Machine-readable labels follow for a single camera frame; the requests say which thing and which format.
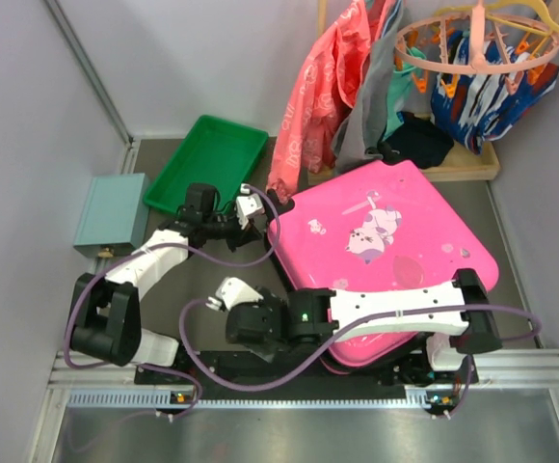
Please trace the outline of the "pink hard-shell suitcase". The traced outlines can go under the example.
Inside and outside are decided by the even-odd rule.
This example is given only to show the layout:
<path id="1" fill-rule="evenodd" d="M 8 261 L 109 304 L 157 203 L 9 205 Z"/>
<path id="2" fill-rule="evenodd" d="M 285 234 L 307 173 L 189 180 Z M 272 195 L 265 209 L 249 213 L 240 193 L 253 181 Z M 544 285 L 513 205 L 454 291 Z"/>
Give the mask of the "pink hard-shell suitcase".
<path id="1" fill-rule="evenodd" d="M 497 264 L 462 218 L 410 161 L 372 161 L 292 197 L 267 238 L 296 289 L 325 287 L 340 300 L 330 316 L 342 326 L 377 310 L 361 303 L 455 306 L 456 272 L 472 269 L 486 290 Z"/>

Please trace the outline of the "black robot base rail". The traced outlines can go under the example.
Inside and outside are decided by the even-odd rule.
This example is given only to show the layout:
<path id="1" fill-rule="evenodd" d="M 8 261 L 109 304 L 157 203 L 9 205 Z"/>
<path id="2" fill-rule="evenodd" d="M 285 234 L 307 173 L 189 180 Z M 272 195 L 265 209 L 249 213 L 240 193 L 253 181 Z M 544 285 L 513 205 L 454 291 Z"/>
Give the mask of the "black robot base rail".
<path id="1" fill-rule="evenodd" d="M 275 361 L 267 363 L 247 351 L 202 351 L 200 360 L 215 374 L 228 382 L 242 386 L 257 386 L 273 382 L 287 375 L 306 359 L 305 354 L 281 353 Z M 433 371 L 424 352 L 401 348 L 399 353 L 383 358 L 363 368 L 346 368 L 325 354 L 286 384 L 262 392 L 242 392 L 226 388 L 201 372 L 187 353 L 177 353 L 172 368 L 197 379 L 203 393 L 208 390 L 214 397 L 243 396 L 271 391 L 282 398 L 374 398 L 388 396 L 399 388 L 449 388 L 453 393 L 471 375 L 470 383 L 478 383 L 475 368 L 463 362 L 457 371 Z"/>

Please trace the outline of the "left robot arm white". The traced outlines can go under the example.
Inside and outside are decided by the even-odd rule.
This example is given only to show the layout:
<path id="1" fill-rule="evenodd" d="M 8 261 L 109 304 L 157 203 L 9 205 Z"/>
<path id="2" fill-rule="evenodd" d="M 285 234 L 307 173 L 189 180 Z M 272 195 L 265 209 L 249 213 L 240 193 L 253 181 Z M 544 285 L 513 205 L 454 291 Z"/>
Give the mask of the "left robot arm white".
<path id="1" fill-rule="evenodd" d="M 175 215 L 129 256 L 97 274 L 78 278 L 66 328 L 64 352 L 90 356 L 98 366 L 150 364 L 169 382 L 189 373 L 179 342 L 142 326 L 141 302 L 173 268 L 202 256 L 209 240 L 234 251 L 261 234 L 253 220 L 265 212 L 260 193 L 244 184 L 236 199 L 219 208 L 216 187 L 193 183 Z"/>

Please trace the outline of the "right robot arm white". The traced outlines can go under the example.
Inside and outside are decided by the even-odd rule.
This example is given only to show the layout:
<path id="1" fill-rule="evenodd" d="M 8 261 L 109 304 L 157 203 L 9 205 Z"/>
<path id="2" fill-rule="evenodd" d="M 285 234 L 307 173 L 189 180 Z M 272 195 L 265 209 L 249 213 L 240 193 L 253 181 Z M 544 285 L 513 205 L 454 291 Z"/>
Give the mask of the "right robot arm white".
<path id="1" fill-rule="evenodd" d="M 329 349 L 367 336 L 425 333 L 434 338 L 426 343 L 421 370 L 440 382 L 464 356 L 502 346 L 486 290 L 469 268 L 436 286 L 381 292 L 303 288 L 286 299 L 226 278 L 216 295 L 227 314 L 226 341 L 267 362 L 301 345 Z"/>

